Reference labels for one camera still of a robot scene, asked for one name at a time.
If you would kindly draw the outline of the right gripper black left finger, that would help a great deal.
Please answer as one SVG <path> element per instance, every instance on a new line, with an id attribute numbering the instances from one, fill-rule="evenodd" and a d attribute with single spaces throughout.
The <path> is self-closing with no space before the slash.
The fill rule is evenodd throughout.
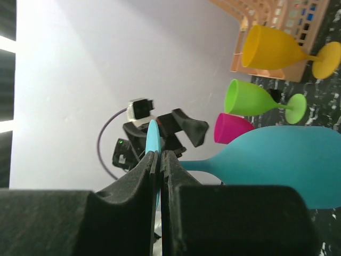
<path id="1" fill-rule="evenodd" d="M 98 192 L 1 190 L 1 255 L 152 255 L 157 161 Z"/>

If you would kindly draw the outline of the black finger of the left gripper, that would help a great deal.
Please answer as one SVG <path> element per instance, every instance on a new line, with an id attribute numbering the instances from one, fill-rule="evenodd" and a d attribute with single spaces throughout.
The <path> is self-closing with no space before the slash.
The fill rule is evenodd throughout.
<path id="1" fill-rule="evenodd" d="M 179 108 L 172 110 L 172 116 L 194 147 L 199 147 L 204 143 L 206 133 L 209 129 L 207 122 L 190 118 Z"/>

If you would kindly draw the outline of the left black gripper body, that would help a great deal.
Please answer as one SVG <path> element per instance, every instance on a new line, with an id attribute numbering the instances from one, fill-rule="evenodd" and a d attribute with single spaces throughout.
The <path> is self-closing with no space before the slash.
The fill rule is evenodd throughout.
<path id="1" fill-rule="evenodd" d="M 176 157 L 181 157 L 186 151 L 186 148 L 181 144 L 175 134 L 182 130 L 177 121 L 170 113 L 158 116 L 154 120 L 158 124 L 161 149 L 172 150 Z M 137 160 L 141 160 L 145 155 L 148 126 L 149 122 L 138 127 L 133 122 L 128 122 L 123 125 L 123 130 L 131 143 L 133 155 Z"/>

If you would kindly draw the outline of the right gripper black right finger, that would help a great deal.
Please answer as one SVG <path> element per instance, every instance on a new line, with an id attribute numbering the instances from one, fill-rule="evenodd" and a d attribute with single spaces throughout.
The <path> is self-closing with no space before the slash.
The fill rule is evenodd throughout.
<path id="1" fill-rule="evenodd" d="M 285 186 L 201 185 L 172 151 L 161 155 L 163 255 L 316 255 L 318 235 Z"/>

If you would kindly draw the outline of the magenta wine glass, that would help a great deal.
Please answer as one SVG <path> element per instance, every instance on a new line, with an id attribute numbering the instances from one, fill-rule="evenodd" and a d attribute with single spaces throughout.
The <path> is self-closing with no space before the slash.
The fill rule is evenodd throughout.
<path id="1" fill-rule="evenodd" d="M 220 113 L 214 127 L 214 141 L 227 145 L 237 137 L 254 130 L 255 127 L 247 120 L 226 113 Z"/>

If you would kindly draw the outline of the green wine glass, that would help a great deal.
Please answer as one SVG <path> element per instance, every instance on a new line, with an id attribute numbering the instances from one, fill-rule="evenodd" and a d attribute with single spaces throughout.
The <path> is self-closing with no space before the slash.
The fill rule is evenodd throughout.
<path id="1" fill-rule="evenodd" d="M 305 115 L 307 100 L 303 94 L 297 93 L 283 105 L 275 102 L 265 89 L 256 84 L 237 79 L 230 82 L 224 99 L 225 113 L 249 117 L 274 108 L 284 109 L 286 122 L 296 124 Z"/>

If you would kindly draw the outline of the yellow-orange wine glass front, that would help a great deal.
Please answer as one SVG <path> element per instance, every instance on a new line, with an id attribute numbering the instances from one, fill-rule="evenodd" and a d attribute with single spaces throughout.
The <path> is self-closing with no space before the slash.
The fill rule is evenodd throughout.
<path id="1" fill-rule="evenodd" d="M 317 55 L 309 55 L 284 31 L 254 25 L 243 45 L 241 64 L 246 68 L 276 70 L 303 60 L 313 62 L 315 78 L 325 79 L 340 65 L 340 43 L 330 42 Z"/>

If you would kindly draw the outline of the cyan wine glass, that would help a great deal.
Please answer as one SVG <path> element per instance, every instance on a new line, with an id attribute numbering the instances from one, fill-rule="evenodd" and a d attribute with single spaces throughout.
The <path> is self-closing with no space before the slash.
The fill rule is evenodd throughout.
<path id="1" fill-rule="evenodd" d="M 291 187 L 309 209 L 340 207 L 340 133 L 324 126 L 260 127 L 209 159 L 180 164 L 226 185 Z"/>

